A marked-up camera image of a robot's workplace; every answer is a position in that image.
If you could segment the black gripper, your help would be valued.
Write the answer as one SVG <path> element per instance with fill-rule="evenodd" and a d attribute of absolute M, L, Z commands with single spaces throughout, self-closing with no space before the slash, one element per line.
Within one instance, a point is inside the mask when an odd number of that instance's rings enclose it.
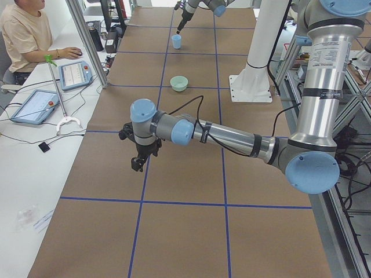
<path fill-rule="evenodd" d="M 136 143 L 138 156 L 131 158 L 131 168 L 136 172 L 143 172 L 143 167 L 146 164 L 150 155 L 158 156 L 159 149 L 162 147 L 162 140 L 157 138 L 150 145 L 141 145 Z"/>
<path fill-rule="evenodd" d="M 176 34 L 180 34 L 180 32 L 182 31 L 182 29 L 184 28 L 185 24 L 190 21 L 192 19 L 192 13 L 184 10 L 182 12 L 182 20 L 181 22 L 179 23 L 178 27 L 177 27 L 177 31 L 176 31 Z"/>

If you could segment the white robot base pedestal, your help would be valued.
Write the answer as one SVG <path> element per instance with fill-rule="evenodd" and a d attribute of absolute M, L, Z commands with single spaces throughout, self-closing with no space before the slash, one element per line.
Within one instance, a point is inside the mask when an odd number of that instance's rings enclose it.
<path fill-rule="evenodd" d="M 261 2 L 246 67 L 239 75 L 229 76 L 233 102 L 270 103 L 272 101 L 268 63 L 289 7 L 289 0 Z"/>

